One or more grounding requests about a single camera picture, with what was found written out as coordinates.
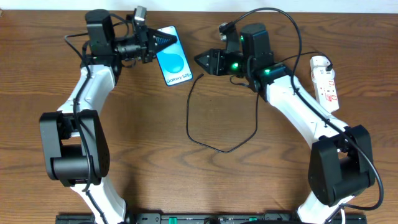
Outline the blue screen Galaxy smartphone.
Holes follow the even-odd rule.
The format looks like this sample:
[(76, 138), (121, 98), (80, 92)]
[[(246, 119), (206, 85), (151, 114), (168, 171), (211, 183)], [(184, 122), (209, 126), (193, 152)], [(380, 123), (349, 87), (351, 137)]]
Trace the blue screen Galaxy smartphone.
[(159, 31), (176, 36), (177, 42), (157, 53), (159, 67), (167, 86), (178, 85), (193, 78), (180, 37), (175, 26), (160, 28)]

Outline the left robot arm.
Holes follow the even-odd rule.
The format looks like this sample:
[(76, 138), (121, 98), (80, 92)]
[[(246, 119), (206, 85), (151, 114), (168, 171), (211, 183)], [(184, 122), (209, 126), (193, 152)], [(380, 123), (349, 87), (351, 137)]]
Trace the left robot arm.
[(47, 175), (78, 193), (89, 215), (58, 215), (57, 223), (135, 223), (126, 201), (109, 178), (109, 147), (100, 113), (121, 70), (137, 60), (150, 63), (158, 52), (176, 43), (174, 35), (146, 26), (145, 7), (119, 18), (126, 34), (117, 37), (115, 15), (96, 9), (85, 15), (88, 40), (77, 51), (80, 79), (68, 100), (39, 119)]

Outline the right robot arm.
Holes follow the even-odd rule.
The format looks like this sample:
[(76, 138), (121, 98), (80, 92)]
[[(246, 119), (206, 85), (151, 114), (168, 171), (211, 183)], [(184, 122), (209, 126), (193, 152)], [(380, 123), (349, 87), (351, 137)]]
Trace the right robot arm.
[(210, 75), (239, 77), (242, 86), (277, 108), (310, 146), (306, 201), (295, 212), (302, 223), (330, 223), (351, 200), (380, 176), (373, 163), (369, 132), (334, 117), (302, 87), (293, 71), (274, 60), (263, 24), (237, 30), (233, 22), (219, 27), (224, 49), (210, 49), (195, 61)]

